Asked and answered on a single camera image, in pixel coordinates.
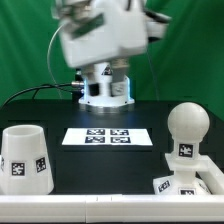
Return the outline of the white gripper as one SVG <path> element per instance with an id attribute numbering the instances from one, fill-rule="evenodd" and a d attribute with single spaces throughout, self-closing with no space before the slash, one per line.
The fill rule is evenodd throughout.
<path id="1" fill-rule="evenodd" d="M 60 32 L 65 61 L 71 68 L 84 67 L 84 79 L 89 96 L 99 95 L 95 65 L 111 61 L 111 95 L 124 94 L 124 80 L 129 68 L 126 58 L 141 54 L 147 45 L 145 18 L 139 10 L 110 8 L 96 11 L 80 27 L 67 20 Z"/>

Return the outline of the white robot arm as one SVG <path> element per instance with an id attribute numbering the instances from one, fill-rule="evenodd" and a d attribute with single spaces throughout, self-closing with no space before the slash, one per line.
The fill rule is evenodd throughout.
<path id="1" fill-rule="evenodd" d="M 96 113 L 130 108 L 128 59 L 163 38 L 171 18 L 146 0 L 55 0 L 65 61 L 84 79 L 80 107 Z"/>

